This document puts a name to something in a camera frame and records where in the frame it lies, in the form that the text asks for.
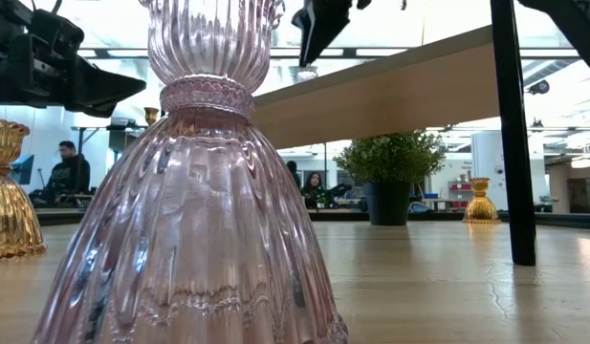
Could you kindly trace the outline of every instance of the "wooden beam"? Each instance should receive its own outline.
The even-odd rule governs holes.
[[[256,97],[276,149],[498,117],[492,28]]]

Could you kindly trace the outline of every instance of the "green plant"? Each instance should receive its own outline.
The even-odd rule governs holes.
[[[418,183],[443,168],[445,152],[440,137],[417,130],[352,140],[334,160],[357,181]]]

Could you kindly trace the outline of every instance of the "computer monitor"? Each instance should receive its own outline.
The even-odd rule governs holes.
[[[33,172],[33,154],[21,155],[16,161],[10,164],[10,177],[19,185],[29,185]]]

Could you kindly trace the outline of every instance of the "woman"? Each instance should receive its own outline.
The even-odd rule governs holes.
[[[303,197],[305,206],[308,208],[328,207],[330,198],[322,185],[322,178],[319,173],[310,173],[303,185]]]

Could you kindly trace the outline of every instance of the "dark plant pot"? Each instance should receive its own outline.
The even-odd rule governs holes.
[[[373,226],[405,226],[411,183],[366,183],[369,218]]]

